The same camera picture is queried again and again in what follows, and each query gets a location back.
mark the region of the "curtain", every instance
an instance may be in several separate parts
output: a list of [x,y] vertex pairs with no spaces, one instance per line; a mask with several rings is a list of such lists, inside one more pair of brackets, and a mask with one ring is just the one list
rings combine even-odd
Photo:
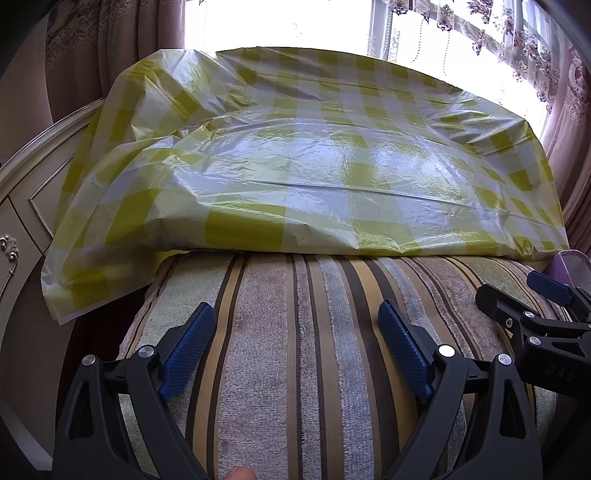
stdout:
[[[552,17],[534,0],[373,0],[370,56],[395,61],[399,49],[397,22],[405,21],[409,11],[422,16],[421,33],[425,25],[435,22],[440,30],[457,31],[469,39],[475,56],[483,49],[494,54],[511,67],[517,82],[529,82],[551,111],[563,36]],[[420,35],[417,55],[420,49],[431,47],[422,40]],[[470,69],[470,65],[470,58],[465,58],[465,68]]]
[[566,41],[553,108],[541,142],[556,181],[570,246],[591,254],[589,72]]
[[161,48],[184,47],[185,0],[61,0],[49,13],[53,121],[103,98],[117,75]]

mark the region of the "wooden furniture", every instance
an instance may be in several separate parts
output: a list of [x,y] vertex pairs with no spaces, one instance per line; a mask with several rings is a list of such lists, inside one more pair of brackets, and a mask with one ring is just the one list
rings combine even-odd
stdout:
[[57,391],[75,322],[41,295],[67,166],[101,100],[52,125],[0,167],[0,416],[39,470],[51,469]]

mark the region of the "purple bag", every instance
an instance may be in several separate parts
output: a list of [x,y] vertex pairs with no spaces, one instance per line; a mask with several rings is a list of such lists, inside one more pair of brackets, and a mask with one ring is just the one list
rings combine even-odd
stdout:
[[559,252],[544,273],[556,281],[591,292],[591,261],[578,250]]

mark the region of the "fingertip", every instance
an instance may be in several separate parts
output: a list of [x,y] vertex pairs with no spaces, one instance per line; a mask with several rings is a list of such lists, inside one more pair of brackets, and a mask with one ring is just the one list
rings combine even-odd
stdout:
[[224,480],[257,480],[255,473],[246,466],[237,466]]

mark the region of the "black clamp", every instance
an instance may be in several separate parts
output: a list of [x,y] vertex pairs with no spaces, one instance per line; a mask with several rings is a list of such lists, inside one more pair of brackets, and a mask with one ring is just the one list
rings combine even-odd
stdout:
[[427,405],[419,424],[384,480],[430,480],[462,402],[476,400],[453,470],[438,480],[539,480],[542,458],[525,388],[509,355],[492,362],[437,346],[391,301],[381,304],[380,331],[410,391]]
[[[389,301],[379,327],[410,390],[427,405],[419,425],[384,480],[430,480],[452,432],[462,395],[475,393],[467,434],[454,469],[439,480],[541,479],[535,422],[511,357],[464,358],[437,346]],[[213,309],[202,303],[184,326],[156,347],[126,360],[84,358],[70,387],[54,450],[54,480],[155,480],[135,458],[118,395],[131,398],[139,428],[162,480],[209,480],[167,408],[181,393],[215,330]]]
[[131,398],[154,466],[163,480],[209,480],[166,402],[183,391],[215,331],[213,309],[201,303],[185,325],[156,347],[102,363],[87,355],[76,372],[54,448],[54,480],[157,480],[143,472],[131,447],[119,394]]
[[484,284],[476,305],[511,333],[515,365],[524,382],[571,397],[591,398],[591,303],[580,288],[538,272],[528,286],[564,306],[573,322],[549,320],[498,288]]

